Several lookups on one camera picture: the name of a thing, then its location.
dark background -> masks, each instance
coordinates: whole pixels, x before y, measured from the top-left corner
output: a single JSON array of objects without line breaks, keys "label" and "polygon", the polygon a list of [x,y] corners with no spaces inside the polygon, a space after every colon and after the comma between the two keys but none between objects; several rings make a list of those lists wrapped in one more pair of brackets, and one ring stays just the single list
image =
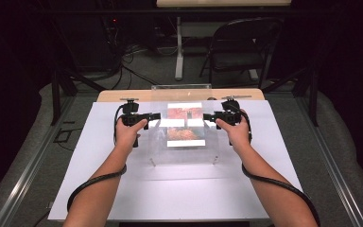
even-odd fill
[{"label": "dark background", "polygon": [[[122,1],[105,1],[105,4],[113,2],[122,4]],[[143,8],[152,6],[151,0],[137,2],[144,2]],[[337,2],[344,5],[348,1],[293,0],[292,8],[322,9]],[[358,2],[355,7],[348,7],[348,17],[323,62],[320,90],[332,100],[347,124],[356,145],[357,161],[363,168],[363,1]],[[51,0],[41,1],[41,5],[66,9],[105,7],[93,0]],[[101,20],[62,19],[58,27],[63,31],[63,39],[57,36],[57,30],[46,18],[34,17],[33,23],[27,20],[24,6],[38,8],[41,5],[33,0],[0,1],[0,181],[35,120],[41,105],[38,92],[50,83],[53,69],[64,65],[78,71],[115,70],[118,61],[117,50],[106,42],[102,29],[105,25]],[[147,18],[144,23],[128,21],[125,27],[135,28],[134,42],[147,42],[145,45],[150,46],[156,42],[152,38],[153,31],[147,30],[153,26],[153,20]],[[35,32],[35,25],[42,28],[43,34]],[[317,50],[326,25],[328,22],[324,19],[286,19],[269,76],[284,77],[306,65]],[[139,32],[149,34],[149,39],[141,40]]]}]

electronic equipment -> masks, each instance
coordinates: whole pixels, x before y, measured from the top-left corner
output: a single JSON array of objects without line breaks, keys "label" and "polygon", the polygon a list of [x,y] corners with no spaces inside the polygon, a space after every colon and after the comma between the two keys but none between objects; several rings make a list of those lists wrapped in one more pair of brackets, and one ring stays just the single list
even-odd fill
[{"label": "electronic equipment", "polygon": [[216,122],[216,120],[219,118],[228,123],[229,125],[235,126],[236,124],[239,124],[241,122],[241,116],[243,116],[246,119],[247,124],[249,125],[249,140],[251,142],[251,125],[247,114],[240,110],[240,104],[236,100],[234,100],[234,96],[226,96],[222,99],[227,99],[226,101],[222,102],[222,108],[224,111],[214,112],[214,114],[204,113],[202,117],[203,120]]},{"label": "electronic equipment", "polygon": [[[140,122],[143,119],[146,119],[148,122],[153,120],[160,120],[161,114],[160,113],[142,113],[138,114],[138,107],[139,104],[134,102],[138,100],[138,98],[120,98],[120,100],[126,100],[127,103],[121,105],[119,109],[116,111],[115,120],[114,120],[114,132],[113,138],[116,140],[116,124],[117,124],[117,114],[119,110],[122,109],[123,114],[120,116],[122,118],[122,122],[126,126],[133,126]],[[144,126],[144,130],[148,130],[148,123]],[[138,147],[138,139],[136,138],[133,144],[134,148]]]}]

forearm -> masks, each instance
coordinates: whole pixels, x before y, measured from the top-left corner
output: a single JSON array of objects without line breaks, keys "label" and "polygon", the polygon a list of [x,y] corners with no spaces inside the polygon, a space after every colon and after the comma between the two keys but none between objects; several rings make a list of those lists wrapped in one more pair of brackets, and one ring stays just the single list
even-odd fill
[{"label": "forearm", "polygon": [[[237,153],[249,173],[290,184],[251,146]],[[317,226],[307,204],[293,192],[271,183],[256,180],[251,183],[275,226]]]},{"label": "forearm", "polygon": [[[119,172],[125,165],[127,154],[114,148],[92,178]],[[92,184],[78,193],[70,208],[64,226],[104,226],[111,212],[120,177]]]}]

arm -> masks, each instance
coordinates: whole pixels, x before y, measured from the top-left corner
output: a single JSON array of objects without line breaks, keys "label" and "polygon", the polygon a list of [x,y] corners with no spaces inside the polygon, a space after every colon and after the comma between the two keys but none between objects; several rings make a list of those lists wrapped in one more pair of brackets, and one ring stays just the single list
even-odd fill
[{"label": "arm", "polygon": [[[237,126],[231,126],[221,119],[217,119],[216,123],[228,133],[234,151],[248,172],[291,184],[251,146],[249,127],[244,117]],[[307,204],[293,192],[270,183],[255,180],[251,180],[251,183],[275,226],[318,226]]]},{"label": "arm", "polygon": [[[137,132],[147,121],[127,127],[121,120],[116,125],[116,146],[91,178],[120,171],[132,150]],[[104,226],[112,209],[120,178],[112,178],[84,188],[75,197],[63,226]]]}]

finger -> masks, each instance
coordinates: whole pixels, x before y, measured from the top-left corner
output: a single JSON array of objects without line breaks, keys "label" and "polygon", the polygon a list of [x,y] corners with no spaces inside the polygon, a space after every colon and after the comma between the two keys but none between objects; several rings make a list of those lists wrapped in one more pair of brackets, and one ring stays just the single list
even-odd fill
[{"label": "finger", "polygon": [[229,125],[228,123],[226,123],[225,121],[223,121],[222,119],[217,119],[216,120],[216,124],[223,129],[224,131],[229,131],[230,128],[232,127],[231,125]]},{"label": "finger", "polygon": [[123,124],[123,118],[122,118],[122,116],[119,116],[119,118],[117,118],[116,126],[120,126],[120,127],[125,126],[125,124]]},{"label": "finger", "polygon": [[243,114],[241,114],[241,119],[240,119],[240,124],[241,123],[246,123],[247,124],[247,120],[246,120],[246,117],[243,115]]},{"label": "finger", "polygon": [[133,125],[132,128],[135,129],[135,131],[139,131],[140,129],[142,129],[146,124],[148,123],[148,121],[146,119],[142,119],[141,121],[139,121],[137,124]]}]

